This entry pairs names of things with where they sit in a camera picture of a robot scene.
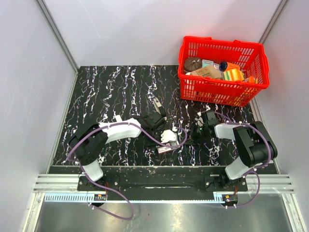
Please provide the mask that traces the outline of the red white staple box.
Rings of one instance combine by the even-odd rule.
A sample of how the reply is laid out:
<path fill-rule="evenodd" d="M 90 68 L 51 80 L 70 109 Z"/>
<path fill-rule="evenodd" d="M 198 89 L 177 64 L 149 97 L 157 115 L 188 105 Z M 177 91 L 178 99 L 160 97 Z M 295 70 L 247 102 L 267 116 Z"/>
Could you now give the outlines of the red white staple box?
<path fill-rule="evenodd" d="M 157 151 L 159 154 L 163 154 L 172 150 L 175 150 L 178 148 L 179 143 L 178 142 L 172 142 L 172 143 L 168 143 L 167 146 L 162 146 L 162 147 L 158 147 Z"/>

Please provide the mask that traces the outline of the white staple remover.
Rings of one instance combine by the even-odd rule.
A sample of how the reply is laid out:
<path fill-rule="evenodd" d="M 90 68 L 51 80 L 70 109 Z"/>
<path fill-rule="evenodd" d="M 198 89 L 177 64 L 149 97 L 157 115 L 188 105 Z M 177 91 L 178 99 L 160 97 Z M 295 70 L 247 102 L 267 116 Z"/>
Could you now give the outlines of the white staple remover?
<path fill-rule="evenodd" d="M 121 118 L 120 115 L 116 115 L 115 120 L 116 120 L 116 122 L 122 122 L 122 118 Z"/>

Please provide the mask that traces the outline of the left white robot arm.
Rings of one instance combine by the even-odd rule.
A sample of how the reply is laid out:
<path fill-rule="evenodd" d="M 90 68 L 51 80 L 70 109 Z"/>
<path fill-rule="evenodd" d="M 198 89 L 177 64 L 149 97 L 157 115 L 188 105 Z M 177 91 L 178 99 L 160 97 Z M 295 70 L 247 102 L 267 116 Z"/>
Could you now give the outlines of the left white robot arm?
<path fill-rule="evenodd" d="M 69 140 L 70 148 L 74 148 L 79 144 L 71 157 L 77 158 L 83 171 L 88 175 L 87 184 L 92 190 L 100 191 L 105 184 L 103 171 L 98 162 L 103 147 L 110 142 L 126 138 L 137 138 L 142 134 L 142 131 L 132 126 L 132 123 L 160 141 L 157 134 L 166 121 L 159 113 L 148 116 L 135 116 L 122 121 L 119 126 L 113 126 L 112 123 L 96 123 L 90 120 L 80 126 Z"/>

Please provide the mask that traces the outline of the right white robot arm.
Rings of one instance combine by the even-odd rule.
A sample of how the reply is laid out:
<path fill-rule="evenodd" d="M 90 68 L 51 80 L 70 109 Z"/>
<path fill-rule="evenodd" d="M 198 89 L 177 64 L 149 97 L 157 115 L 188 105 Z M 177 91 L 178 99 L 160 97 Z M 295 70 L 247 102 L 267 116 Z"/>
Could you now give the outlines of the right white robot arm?
<path fill-rule="evenodd" d="M 224 191 L 231 191 L 250 171 L 267 166 L 278 155 L 277 147 L 261 121 L 232 122 L 213 110 L 200 112 L 190 126 L 188 141 L 198 145 L 211 138 L 234 141 L 239 154 L 215 180 Z"/>

